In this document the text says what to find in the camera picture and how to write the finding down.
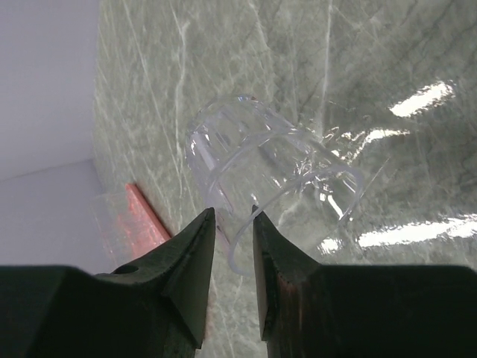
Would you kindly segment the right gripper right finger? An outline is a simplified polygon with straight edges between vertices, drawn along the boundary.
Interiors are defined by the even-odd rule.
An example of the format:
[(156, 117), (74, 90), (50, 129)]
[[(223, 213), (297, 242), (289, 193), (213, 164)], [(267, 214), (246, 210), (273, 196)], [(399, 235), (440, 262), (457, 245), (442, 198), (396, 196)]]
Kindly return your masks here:
[(260, 336), (270, 357), (474, 357), (476, 272), (327, 265), (252, 209)]

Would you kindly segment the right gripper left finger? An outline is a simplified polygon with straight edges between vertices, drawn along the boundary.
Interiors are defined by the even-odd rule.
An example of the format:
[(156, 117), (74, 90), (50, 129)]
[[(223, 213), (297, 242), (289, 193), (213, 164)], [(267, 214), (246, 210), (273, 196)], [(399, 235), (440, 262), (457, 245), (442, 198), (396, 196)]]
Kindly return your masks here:
[(206, 330), (215, 211), (108, 274), (1, 268), (3, 357), (193, 357)]

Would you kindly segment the clear glass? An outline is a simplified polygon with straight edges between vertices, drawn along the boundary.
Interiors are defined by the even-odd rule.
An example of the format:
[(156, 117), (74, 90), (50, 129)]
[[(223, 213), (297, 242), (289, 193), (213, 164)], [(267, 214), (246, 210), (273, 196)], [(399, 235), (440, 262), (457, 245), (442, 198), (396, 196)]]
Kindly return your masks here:
[(264, 213), (311, 257), (338, 234), (362, 196), (364, 175), (311, 133), (250, 95), (213, 98), (189, 122), (186, 160), (215, 211), (231, 270), (253, 274), (253, 220)]

